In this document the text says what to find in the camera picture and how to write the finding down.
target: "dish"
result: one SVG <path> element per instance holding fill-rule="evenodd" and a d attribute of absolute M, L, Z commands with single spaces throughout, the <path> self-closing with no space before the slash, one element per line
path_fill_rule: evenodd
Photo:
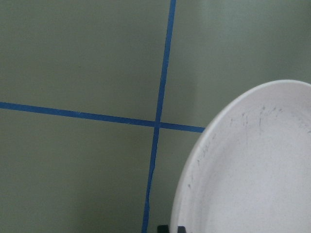
<path fill-rule="evenodd" d="M 311 232 L 311 85 L 279 80 L 225 107 L 195 144 L 170 232 Z"/>

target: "white bowl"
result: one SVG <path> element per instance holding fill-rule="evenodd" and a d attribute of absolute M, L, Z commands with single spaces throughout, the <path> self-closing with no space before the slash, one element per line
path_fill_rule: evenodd
<path fill-rule="evenodd" d="M 170 232 L 311 232 L 311 85 L 257 86 L 224 108 L 179 180 Z"/>

